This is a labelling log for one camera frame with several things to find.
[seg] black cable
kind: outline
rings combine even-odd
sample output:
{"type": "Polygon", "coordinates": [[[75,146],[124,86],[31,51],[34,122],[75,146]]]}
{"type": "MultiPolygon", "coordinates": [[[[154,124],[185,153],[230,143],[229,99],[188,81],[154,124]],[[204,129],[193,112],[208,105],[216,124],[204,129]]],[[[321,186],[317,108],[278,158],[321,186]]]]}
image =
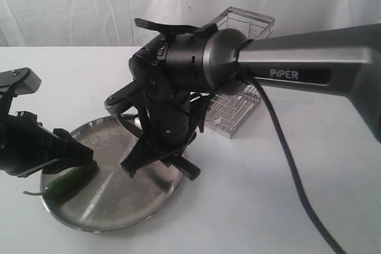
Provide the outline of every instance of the black cable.
{"type": "Polygon", "coordinates": [[[264,103],[266,104],[266,107],[268,109],[268,113],[270,113],[271,120],[273,121],[276,133],[278,135],[280,144],[282,145],[283,151],[285,152],[286,159],[288,162],[288,165],[290,167],[291,175],[293,178],[293,182],[296,187],[296,191],[298,192],[299,200],[302,203],[302,206],[304,210],[306,211],[308,217],[312,221],[312,223],[315,225],[316,229],[319,231],[321,236],[325,239],[325,241],[328,243],[328,245],[332,248],[332,250],[336,254],[346,254],[346,252],[341,248],[339,243],[332,237],[332,235],[328,232],[327,228],[324,226],[324,224],[320,221],[319,217],[315,213],[315,210],[312,208],[310,201],[307,198],[307,195],[305,194],[304,187],[302,184],[302,180],[300,179],[298,169],[296,167],[295,161],[293,159],[293,156],[291,154],[290,147],[288,146],[287,140],[285,135],[283,134],[282,128],[280,126],[278,117],[275,113],[274,107],[271,104],[268,96],[266,95],[266,92],[262,88],[262,86],[256,81],[256,79],[252,78],[246,78],[246,81],[250,82],[260,93],[260,95],[263,98],[264,103]]]}

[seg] wire basket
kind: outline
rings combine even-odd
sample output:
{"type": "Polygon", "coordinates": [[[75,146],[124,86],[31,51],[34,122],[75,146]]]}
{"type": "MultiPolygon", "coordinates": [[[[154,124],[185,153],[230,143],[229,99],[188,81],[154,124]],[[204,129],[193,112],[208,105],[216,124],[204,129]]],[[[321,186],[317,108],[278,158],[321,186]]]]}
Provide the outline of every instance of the wire basket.
{"type": "MultiPolygon", "coordinates": [[[[218,29],[234,28],[242,31],[248,39],[264,39],[271,35],[274,17],[229,7],[210,23],[218,29]]],[[[205,125],[231,138],[250,113],[261,102],[254,86],[244,86],[236,95],[215,95],[205,116],[205,125]]]]}

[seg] green pepper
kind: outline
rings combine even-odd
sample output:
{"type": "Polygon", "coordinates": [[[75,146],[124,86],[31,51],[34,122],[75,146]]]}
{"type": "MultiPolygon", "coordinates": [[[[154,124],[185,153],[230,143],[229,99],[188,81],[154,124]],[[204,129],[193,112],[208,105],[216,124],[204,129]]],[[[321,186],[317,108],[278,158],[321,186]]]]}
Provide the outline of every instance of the green pepper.
{"type": "Polygon", "coordinates": [[[43,192],[31,193],[23,191],[29,196],[43,196],[44,198],[60,198],[84,187],[84,184],[99,170],[98,164],[93,160],[91,164],[76,167],[51,181],[43,192]]]}

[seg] white table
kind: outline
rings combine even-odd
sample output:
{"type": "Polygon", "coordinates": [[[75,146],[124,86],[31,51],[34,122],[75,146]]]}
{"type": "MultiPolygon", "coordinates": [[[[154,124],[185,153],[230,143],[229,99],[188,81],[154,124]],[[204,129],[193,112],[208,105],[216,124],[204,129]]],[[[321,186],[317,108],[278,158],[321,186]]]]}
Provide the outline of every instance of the white table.
{"type": "MultiPolygon", "coordinates": [[[[104,99],[131,81],[136,48],[0,48],[0,68],[30,67],[39,91],[17,98],[48,129],[108,115],[104,99]]],[[[306,192],[348,253],[381,253],[381,145],[345,99],[266,88],[306,192]]],[[[27,179],[0,173],[0,253],[332,253],[305,214],[262,103],[229,140],[206,131],[189,146],[202,169],[152,218],[106,234],[63,226],[27,179]]]]}

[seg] stainless steel plate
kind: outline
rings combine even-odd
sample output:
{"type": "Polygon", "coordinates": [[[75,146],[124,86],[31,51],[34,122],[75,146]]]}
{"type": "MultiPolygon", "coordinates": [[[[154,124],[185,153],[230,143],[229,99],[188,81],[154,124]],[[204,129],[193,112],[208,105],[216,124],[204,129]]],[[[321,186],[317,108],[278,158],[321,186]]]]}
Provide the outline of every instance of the stainless steel plate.
{"type": "MultiPolygon", "coordinates": [[[[155,162],[131,179],[120,167],[137,138],[112,117],[91,121],[73,131],[73,137],[94,150],[99,173],[74,198],[57,206],[43,199],[59,222],[77,230],[104,232],[135,224],[157,211],[173,194],[182,174],[155,162]]],[[[41,175],[40,189],[63,175],[41,175]]]]}

